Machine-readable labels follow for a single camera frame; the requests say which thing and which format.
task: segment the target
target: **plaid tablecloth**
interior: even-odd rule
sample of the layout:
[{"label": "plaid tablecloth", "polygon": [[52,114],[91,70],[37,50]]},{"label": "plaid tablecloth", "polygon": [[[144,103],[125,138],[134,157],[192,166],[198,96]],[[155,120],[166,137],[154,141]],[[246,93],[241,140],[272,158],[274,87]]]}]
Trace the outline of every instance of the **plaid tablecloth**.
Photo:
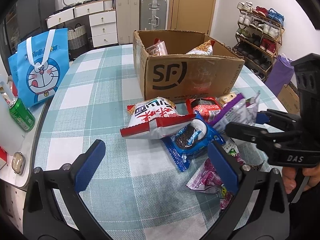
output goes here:
[{"label": "plaid tablecloth", "polygon": [[[133,67],[132,45],[96,49],[78,57],[64,77],[41,130],[35,167],[59,169],[73,163],[95,139],[106,143],[106,155],[87,190],[80,195],[100,225],[117,239],[199,239],[216,221],[219,199],[186,188],[206,157],[178,171],[160,140],[125,140],[119,130],[130,115],[127,105],[142,101]],[[272,92],[243,67],[233,88],[252,97],[261,92],[260,110],[285,111]],[[178,111],[186,113],[185,105]],[[249,164],[266,159],[250,143],[240,147]],[[264,170],[270,170],[265,162]],[[61,198],[68,224],[74,222]],[[249,216],[247,209],[238,226]]]}]

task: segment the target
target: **wooden door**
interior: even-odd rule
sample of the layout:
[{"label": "wooden door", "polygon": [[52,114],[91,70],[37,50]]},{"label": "wooden door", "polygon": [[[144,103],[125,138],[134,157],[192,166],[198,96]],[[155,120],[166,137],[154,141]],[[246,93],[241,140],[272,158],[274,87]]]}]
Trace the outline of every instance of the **wooden door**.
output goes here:
[{"label": "wooden door", "polygon": [[214,0],[173,0],[171,29],[209,33]]}]

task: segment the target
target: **doraemon character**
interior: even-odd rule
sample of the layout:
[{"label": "doraemon character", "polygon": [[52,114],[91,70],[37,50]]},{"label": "doraemon character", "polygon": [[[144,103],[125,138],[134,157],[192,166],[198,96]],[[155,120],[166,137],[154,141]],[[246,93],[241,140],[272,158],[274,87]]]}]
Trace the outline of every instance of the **doraemon character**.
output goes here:
[{"label": "doraemon character", "polygon": [[55,60],[49,58],[42,63],[43,58],[38,58],[34,66],[30,66],[27,73],[28,88],[35,93],[35,103],[52,96],[57,91],[60,78],[60,68]]}]

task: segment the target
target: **blue gripper pad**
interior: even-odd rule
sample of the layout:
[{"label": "blue gripper pad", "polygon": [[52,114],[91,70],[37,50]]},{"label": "blue gripper pad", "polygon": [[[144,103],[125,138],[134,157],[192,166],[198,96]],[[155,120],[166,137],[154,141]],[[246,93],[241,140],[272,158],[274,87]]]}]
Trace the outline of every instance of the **blue gripper pad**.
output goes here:
[{"label": "blue gripper pad", "polygon": [[75,191],[77,193],[86,190],[105,154],[106,145],[103,141],[100,141],[89,153],[89,157],[75,176]]},{"label": "blue gripper pad", "polygon": [[265,124],[267,122],[269,122],[270,118],[264,114],[264,113],[257,113],[257,119],[256,119],[256,123],[257,124]]},{"label": "blue gripper pad", "polygon": [[208,156],[226,189],[235,195],[239,189],[238,176],[213,143],[208,145]]}]

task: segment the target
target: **human hand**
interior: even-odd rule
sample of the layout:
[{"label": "human hand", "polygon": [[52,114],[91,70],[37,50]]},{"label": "human hand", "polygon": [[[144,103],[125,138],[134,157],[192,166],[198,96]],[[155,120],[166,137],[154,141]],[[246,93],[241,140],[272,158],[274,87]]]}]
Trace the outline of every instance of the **human hand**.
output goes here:
[{"label": "human hand", "polygon": [[[320,182],[320,164],[314,168],[302,169],[304,176],[310,176],[308,184],[304,187],[303,191],[306,191]],[[282,168],[282,179],[287,194],[290,194],[296,187],[296,177],[297,171],[295,168],[283,167]]]}]

